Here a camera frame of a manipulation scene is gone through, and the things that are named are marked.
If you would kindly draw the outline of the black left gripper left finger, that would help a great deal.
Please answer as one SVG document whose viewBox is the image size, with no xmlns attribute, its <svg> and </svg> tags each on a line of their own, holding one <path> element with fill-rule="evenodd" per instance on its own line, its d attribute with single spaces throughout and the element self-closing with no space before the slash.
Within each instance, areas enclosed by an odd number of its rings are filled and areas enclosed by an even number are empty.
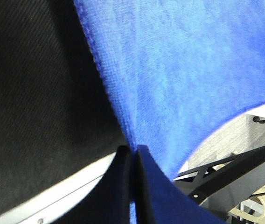
<svg viewBox="0 0 265 224">
<path fill-rule="evenodd" d="M 130 169 L 132 153 L 119 146 L 98 184 L 55 224 L 128 224 L 130 219 Z"/>
</svg>

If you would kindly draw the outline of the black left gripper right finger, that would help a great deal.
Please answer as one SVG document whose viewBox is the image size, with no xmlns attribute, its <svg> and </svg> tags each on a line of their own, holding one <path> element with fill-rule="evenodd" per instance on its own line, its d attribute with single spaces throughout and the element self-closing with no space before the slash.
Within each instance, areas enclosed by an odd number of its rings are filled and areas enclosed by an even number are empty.
<svg viewBox="0 0 265 224">
<path fill-rule="evenodd" d="M 149 149 L 136 152 L 135 206 L 139 224 L 223 224 L 165 176 Z"/>
</svg>

